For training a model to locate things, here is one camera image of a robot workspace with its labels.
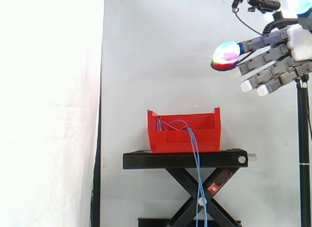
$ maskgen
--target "black pole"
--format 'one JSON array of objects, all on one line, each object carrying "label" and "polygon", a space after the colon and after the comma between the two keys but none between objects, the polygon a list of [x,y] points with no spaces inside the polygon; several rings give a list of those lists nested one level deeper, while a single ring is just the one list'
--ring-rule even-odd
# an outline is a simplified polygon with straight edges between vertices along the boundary
[{"label": "black pole", "polygon": [[297,81],[301,227],[311,227],[308,79]]}]

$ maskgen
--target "black platform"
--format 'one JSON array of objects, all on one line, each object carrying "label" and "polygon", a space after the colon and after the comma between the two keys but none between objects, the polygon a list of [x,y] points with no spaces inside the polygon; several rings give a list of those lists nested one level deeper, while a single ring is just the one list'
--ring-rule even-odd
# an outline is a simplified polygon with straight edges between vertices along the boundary
[{"label": "black platform", "polygon": [[[214,199],[214,196],[241,168],[248,167],[248,154],[241,149],[200,154],[201,168],[215,168],[203,182],[207,212],[214,219],[211,227],[240,227]],[[196,168],[193,153],[152,154],[150,151],[136,151],[123,155],[123,169],[166,169],[172,177],[190,194],[190,198],[170,220],[139,218],[138,227],[193,227],[196,216],[198,182],[186,171]]]}]

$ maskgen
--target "blue cable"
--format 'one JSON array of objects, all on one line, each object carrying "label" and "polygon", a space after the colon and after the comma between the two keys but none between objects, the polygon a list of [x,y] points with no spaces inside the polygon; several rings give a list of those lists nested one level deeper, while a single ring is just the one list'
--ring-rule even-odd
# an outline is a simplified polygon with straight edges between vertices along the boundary
[{"label": "blue cable", "polygon": [[182,128],[182,130],[186,129],[189,132],[190,138],[191,138],[191,144],[192,144],[192,148],[193,148],[193,155],[194,155],[195,164],[196,164],[196,170],[197,170],[197,175],[198,175],[197,204],[196,204],[196,227],[198,227],[198,200],[199,200],[200,196],[202,198],[203,207],[204,207],[204,211],[205,211],[204,227],[208,227],[207,201],[206,201],[205,191],[204,191],[204,187],[202,185],[202,180],[201,180],[201,176],[200,176],[200,156],[199,156],[199,151],[198,151],[198,143],[197,143],[196,137],[195,137],[192,129],[183,120],[175,120],[175,121],[172,121],[170,123],[166,123],[160,117],[158,117],[158,119],[157,119],[157,130],[161,131],[162,130],[161,126],[163,124],[165,126],[167,126],[167,127],[170,127],[172,129],[174,129],[174,130],[179,130],[179,129],[171,126],[171,124],[173,124],[175,122],[183,122],[185,124],[185,126]]}]

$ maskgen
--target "red plastic bin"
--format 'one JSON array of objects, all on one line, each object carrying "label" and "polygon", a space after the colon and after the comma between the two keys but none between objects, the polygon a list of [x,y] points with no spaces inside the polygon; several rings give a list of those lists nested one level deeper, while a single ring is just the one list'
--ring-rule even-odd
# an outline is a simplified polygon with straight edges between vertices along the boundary
[{"label": "red plastic bin", "polygon": [[190,134],[187,130],[180,130],[185,126],[183,122],[172,124],[179,130],[167,128],[168,131],[157,131],[157,119],[170,123],[183,120],[192,129],[199,152],[213,152],[220,150],[221,117],[220,108],[216,107],[213,113],[188,115],[157,115],[148,110],[148,136],[153,153],[185,153],[193,152]]}]

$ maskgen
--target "red sticker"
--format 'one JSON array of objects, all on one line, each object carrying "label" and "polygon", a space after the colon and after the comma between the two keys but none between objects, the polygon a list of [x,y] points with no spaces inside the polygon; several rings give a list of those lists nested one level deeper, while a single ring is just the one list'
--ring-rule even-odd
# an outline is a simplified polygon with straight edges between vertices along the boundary
[{"label": "red sticker", "polygon": [[220,186],[218,186],[216,183],[212,183],[209,187],[208,187],[208,191],[210,193],[212,193],[213,195],[217,194],[217,192],[221,189]]},{"label": "red sticker", "polygon": [[225,169],[221,174],[211,183],[207,188],[208,191],[215,195],[219,190],[227,183],[227,181],[233,176],[233,173],[228,169]]}]

